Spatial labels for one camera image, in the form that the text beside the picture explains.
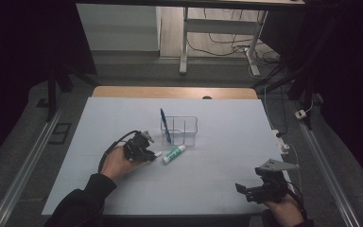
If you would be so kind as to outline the white desk frame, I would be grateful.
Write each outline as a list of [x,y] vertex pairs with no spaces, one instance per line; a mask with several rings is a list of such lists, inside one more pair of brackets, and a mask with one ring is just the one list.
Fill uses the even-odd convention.
[[215,34],[233,34],[233,35],[251,35],[251,43],[243,50],[250,70],[249,72],[255,76],[260,76],[260,71],[254,59],[255,46],[258,43],[267,12],[259,10],[255,22],[247,21],[225,21],[213,19],[190,19],[188,16],[189,8],[183,9],[183,24],[182,24],[182,44],[181,44],[181,61],[180,74],[185,75],[187,72],[187,35],[189,33],[215,33]]

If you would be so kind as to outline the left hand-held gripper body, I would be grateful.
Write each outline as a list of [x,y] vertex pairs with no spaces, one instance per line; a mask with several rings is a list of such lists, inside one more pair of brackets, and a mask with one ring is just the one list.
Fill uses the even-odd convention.
[[144,153],[144,150],[153,142],[154,140],[151,138],[148,131],[137,131],[123,146],[126,158],[129,161],[143,162],[144,157],[150,156],[149,154]]

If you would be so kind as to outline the blue pen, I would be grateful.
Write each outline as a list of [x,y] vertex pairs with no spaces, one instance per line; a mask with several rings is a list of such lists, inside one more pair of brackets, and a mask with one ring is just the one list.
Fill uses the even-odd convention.
[[166,121],[166,118],[165,118],[165,115],[164,115],[164,110],[161,108],[160,109],[160,113],[161,113],[161,119],[162,119],[162,122],[164,124],[164,134],[165,134],[165,139],[167,141],[167,143],[171,144],[171,136],[170,136],[170,132],[168,130],[168,127],[167,127],[167,121]]

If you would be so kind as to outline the green and white glue stick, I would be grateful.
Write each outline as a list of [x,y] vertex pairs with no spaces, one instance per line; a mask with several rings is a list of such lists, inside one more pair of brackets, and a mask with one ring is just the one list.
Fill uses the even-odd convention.
[[163,158],[163,162],[167,165],[168,163],[175,160],[179,155],[186,151],[186,145],[177,146],[168,152]]

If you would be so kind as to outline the person's left hand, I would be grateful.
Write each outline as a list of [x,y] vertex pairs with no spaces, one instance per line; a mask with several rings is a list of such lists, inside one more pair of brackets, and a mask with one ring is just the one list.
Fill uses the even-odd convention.
[[106,157],[100,174],[115,181],[132,172],[138,166],[141,166],[143,162],[129,161],[122,147],[115,147]]

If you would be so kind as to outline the clear plastic desk organizer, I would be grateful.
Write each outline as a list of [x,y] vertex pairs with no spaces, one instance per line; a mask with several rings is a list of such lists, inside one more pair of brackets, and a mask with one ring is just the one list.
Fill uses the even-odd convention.
[[195,116],[167,116],[167,127],[171,136],[171,144],[167,143],[164,124],[161,121],[162,143],[169,146],[194,146],[199,131],[198,119]]

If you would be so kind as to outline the white table mat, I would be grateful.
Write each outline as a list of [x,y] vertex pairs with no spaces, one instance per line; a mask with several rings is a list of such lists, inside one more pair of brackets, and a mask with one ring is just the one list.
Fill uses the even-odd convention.
[[146,164],[118,180],[106,199],[105,214],[234,215],[259,213],[236,185],[261,184],[255,168],[280,159],[263,104],[258,99],[88,99],[43,213],[53,213],[72,190],[82,188],[103,152],[129,131],[148,131],[151,150],[167,154],[161,117],[194,116],[198,132],[174,161]]

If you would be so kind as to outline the white power strip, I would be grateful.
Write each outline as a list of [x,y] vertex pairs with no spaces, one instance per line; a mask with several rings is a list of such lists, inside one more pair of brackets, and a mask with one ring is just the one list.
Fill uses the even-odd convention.
[[272,130],[272,133],[274,134],[280,153],[287,155],[289,153],[289,145],[284,142],[282,134],[278,130]]

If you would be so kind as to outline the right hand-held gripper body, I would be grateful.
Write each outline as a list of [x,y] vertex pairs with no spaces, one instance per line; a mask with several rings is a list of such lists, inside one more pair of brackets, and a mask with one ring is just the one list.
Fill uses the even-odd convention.
[[254,201],[256,203],[263,203],[265,201],[281,202],[288,189],[283,171],[298,170],[300,167],[274,159],[268,159],[259,167],[265,170],[264,176],[259,176],[263,184],[248,188],[249,193],[245,195],[247,201]]

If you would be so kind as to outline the black metal stand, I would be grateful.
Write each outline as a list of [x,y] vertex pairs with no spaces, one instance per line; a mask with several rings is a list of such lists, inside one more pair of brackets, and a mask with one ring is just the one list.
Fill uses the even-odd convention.
[[49,122],[53,119],[54,114],[57,111],[57,98],[56,98],[56,85],[59,85],[61,90],[65,93],[70,93],[73,88],[73,82],[70,76],[74,75],[77,78],[83,80],[84,82],[90,84],[94,88],[99,86],[99,83],[86,74],[77,70],[70,65],[57,65],[51,69],[48,76],[48,116],[46,121]]
[[304,103],[303,110],[305,112],[305,117],[302,118],[302,122],[304,125],[311,131],[311,110],[313,108],[313,94],[314,94],[314,73],[312,71],[313,64],[312,63],[304,63],[299,69],[291,72],[285,78],[278,80],[270,85],[266,85],[264,88],[259,89],[258,86],[260,84],[265,83],[269,79],[271,79],[276,71],[280,71],[280,66],[277,66],[276,70],[272,70],[268,77],[265,77],[260,82],[256,83],[252,86],[252,88],[257,92],[258,95],[265,95],[282,85],[286,85],[287,83],[293,81],[289,91],[287,92],[287,96],[290,100],[296,100],[301,95],[304,95]]

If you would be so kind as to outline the person's right hand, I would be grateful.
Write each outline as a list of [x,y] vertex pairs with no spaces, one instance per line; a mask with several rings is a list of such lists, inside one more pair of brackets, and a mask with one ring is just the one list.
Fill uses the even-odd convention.
[[299,205],[288,194],[279,203],[265,201],[264,205],[270,209],[272,215],[282,227],[296,227],[304,222]]

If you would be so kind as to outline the aluminium rail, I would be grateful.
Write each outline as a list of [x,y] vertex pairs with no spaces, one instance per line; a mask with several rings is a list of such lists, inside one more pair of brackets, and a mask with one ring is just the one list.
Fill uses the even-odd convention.
[[42,132],[32,149],[28,153],[25,161],[20,167],[20,170],[15,175],[12,183],[9,186],[4,198],[0,202],[0,227],[5,227],[10,215],[20,199],[23,190],[33,172],[36,164],[38,163],[43,150],[48,142],[50,135],[52,134],[54,128],[56,127],[62,114],[62,109],[58,109],[56,113],[53,114],[51,120],[44,124]]
[[324,155],[315,134],[309,130],[304,123],[300,124],[300,128],[308,146],[313,153],[314,159],[320,169],[320,173],[337,204],[337,209],[339,210],[339,213],[341,214],[346,226],[361,227],[359,219],[357,218],[353,207],[351,206],[346,194],[340,186],[335,173],[329,165],[329,162]]

